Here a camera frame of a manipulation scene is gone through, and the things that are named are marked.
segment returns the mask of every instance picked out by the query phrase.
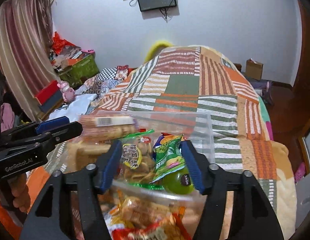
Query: snack bag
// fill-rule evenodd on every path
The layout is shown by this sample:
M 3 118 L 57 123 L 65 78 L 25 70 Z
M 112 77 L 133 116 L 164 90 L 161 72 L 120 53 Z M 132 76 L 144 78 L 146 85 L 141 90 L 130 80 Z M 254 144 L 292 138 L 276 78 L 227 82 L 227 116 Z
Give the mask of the snack bag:
M 157 148 L 158 146 L 161 146 L 161 145 L 167 143 L 168 141 L 176 139 L 178 137 L 179 137 L 179 135 L 173 135 L 170 133 L 164 133 L 163 132 L 162 135 L 159 136 L 156 143 L 154 144 L 154 148 Z
M 147 136 L 154 130 L 122 138 L 122 167 L 118 179 L 129 183 L 149 183 L 154 177 L 153 143 Z
M 121 215 L 119 213 L 119 206 L 117 205 L 104 215 L 104 220 L 110 235 L 112 235 L 112 232 L 116 229 L 135 228 L 131 222 L 125 221 L 121 218 Z
M 152 180 L 156 182 L 166 175 L 183 169 L 185 160 L 179 150 L 183 136 L 177 136 L 175 139 L 167 141 L 161 146 L 155 148 L 156 152 L 156 173 Z
M 114 240 L 191 240 L 176 214 L 172 214 L 145 229 L 116 229 L 112 232 L 112 236 Z
M 137 228 L 146 228 L 171 215 L 170 208 L 137 197 L 127 197 L 121 204 L 121 218 L 132 222 Z
M 82 115 L 79 122 L 83 128 L 79 138 L 84 142 L 110 143 L 111 140 L 137 132 L 137 122 L 129 115 Z

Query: green ball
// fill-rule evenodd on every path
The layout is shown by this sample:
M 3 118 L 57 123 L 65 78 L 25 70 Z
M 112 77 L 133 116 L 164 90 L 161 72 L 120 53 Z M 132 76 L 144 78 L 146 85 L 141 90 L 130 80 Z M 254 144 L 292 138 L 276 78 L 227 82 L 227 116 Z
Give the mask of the green ball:
M 194 190 L 189 171 L 186 167 L 166 175 L 163 178 L 162 185 L 166 191 L 175 194 L 189 194 Z

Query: chip bag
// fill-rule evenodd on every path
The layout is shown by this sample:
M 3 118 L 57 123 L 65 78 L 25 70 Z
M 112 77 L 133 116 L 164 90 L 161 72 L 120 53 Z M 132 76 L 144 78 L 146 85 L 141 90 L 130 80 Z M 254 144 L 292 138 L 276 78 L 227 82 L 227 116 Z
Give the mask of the chip bag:
M 114 240 L 191 240 L 190 235 L 176 214 L 172 214 L 145 229 L 116 229 Z
M 156 173 L 153 182 L 160 180 L 166 175 L 183 169 L 186 164 L 179 150 L 179 145 L 183 135 L 165 142 L 159 147 L 155 148 L 156 152 Z
M 121 139 L 122 158 L 118 179 L 124 179 L 128 183 L 151 182 L 155 174 L 155 161 L 152 157 L 153 142 L 147 135 L 153 132 L 154 130 L 135 133 Z

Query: pink figurine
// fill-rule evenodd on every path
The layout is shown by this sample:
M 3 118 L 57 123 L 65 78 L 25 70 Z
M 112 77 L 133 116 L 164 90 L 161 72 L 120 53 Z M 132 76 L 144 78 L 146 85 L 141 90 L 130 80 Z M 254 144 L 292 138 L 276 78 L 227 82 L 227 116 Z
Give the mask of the pink figurine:
M 75 100 L 75 90 L 69 86 L 68 82 L 61 81 L 59 84 L 57 84 L 57 86 L 63 93 L 63 99 L 66 103 L 71 103 Z

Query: pink slipper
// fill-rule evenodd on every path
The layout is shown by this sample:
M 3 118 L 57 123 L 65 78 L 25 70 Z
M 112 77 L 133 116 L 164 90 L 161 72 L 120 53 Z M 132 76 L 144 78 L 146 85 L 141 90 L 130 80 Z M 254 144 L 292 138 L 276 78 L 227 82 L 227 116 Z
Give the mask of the pink slipper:
M 299 165 L 297 171 L 294 174 L 294 179 L 295 179 L 295 183 L 297 183 L 298 181 L 300 181 L 306 174 L 306 167 L 305 167 L 305 163 L 301 163 L 301 165 Z

